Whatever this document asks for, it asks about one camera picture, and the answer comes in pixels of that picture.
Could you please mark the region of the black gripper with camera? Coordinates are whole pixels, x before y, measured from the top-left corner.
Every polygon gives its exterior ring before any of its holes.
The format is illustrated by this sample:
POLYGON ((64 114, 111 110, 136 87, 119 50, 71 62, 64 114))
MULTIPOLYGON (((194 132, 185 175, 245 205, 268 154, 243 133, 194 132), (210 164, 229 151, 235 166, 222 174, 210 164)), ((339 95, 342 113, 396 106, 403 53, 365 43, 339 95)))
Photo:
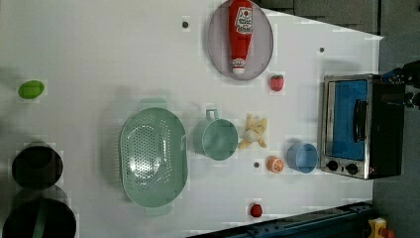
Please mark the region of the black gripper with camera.
MULTIPOLYGON (((420 87, 420 61, 406 63, 403 67, 395 68, 381 77, 381 81, 393 86, 420 87)), ((384 94, 381 100, 387 104, 405 106, 407 108, 420 107, 418 92, 403 92, 397 94, 384 94)))

